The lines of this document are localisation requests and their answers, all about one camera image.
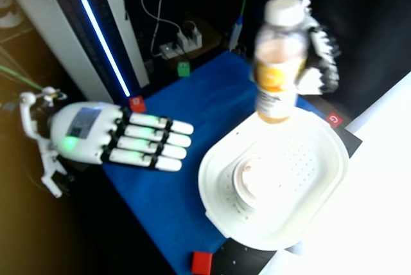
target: brown wall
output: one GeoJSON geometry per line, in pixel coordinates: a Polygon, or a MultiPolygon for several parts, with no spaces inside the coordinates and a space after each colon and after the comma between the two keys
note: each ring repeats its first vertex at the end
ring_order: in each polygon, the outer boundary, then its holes
{"type": "MultiPolygon", "coordinates": [[[[35,30],[4,42],[2,34],[0,44],[38,83],[65,84],[66,73],[35,30]]],[[[21,88],[0,76],[0,103],[21,88]]],[[[80,219],[67,198],[42,185],[37,145],[22,134],[18,111],[1,111],[0,167],[0,274],[92,274],[94,253],[80,219]]]]}

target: power strip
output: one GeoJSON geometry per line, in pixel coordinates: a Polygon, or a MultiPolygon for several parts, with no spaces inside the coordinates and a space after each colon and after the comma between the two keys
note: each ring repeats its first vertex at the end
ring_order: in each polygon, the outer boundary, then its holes
{"type": "Polygon", "coordinates": [[[200,31],[195,28],[190,37],[186,37],[183,33],[178,32],[177,44],[169,42],[160,46],[160,52],[162,58],[169,60],[175,58],[178,55],[184,55],[191,51],[200,49],[203,46],[203,38],[200,31]]]}

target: red block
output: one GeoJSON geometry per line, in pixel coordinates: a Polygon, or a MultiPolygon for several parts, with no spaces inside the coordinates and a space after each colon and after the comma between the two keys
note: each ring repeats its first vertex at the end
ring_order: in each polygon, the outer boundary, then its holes
{"type": "Polygon", "coordinates": [[[130,105],[130,109],[132,112],[136,112],[136,113],[146,112],[146,105],[144,104],[144,100],[142,96],[130,98],[128,99],[128,103],[130,105]]]}
{"type": "Polygon", "coordinates": [[[327,122],[331,124],[332,128],[336,128],[342,123],[342,118],[338,114],[332,112],[328,115],[327,122]]]}
{"type": "Polygon", "coordinates": [[[195,251],[193,254],[193,263],[191,264],[191,272],[196,275],[210,275],[212,258],[213,254],[195,251]]]}

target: white bottle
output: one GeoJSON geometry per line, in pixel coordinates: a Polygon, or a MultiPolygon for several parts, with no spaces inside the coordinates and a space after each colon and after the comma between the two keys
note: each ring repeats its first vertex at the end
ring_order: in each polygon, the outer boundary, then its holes
{"type": "Polygon", "coordinates": [[[267,123],[286,120],[297,100],[295,79],[304,67],[308,38],[301,28],[306,15],[302,0],[270,0],[265,24],[256,38],[254,78],[256,110],[267,123]]]}

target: table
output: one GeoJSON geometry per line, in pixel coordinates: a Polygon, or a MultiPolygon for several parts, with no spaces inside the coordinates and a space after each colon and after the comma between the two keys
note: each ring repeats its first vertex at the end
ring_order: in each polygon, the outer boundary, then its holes
{"type": "MultiPolygon", "coordinates": [[[[254,112],[250,66],[225,52],[146,100],[147,113],[194,125],[192,145],[177,173],[105,164],[103,169],[177,274],[190,274],[193,251],[214,253],[226,239],[208,221],[197,187],[205,153],[254,112]]],[[[323,113],[299,98],[297,105],[323,113]]]]}

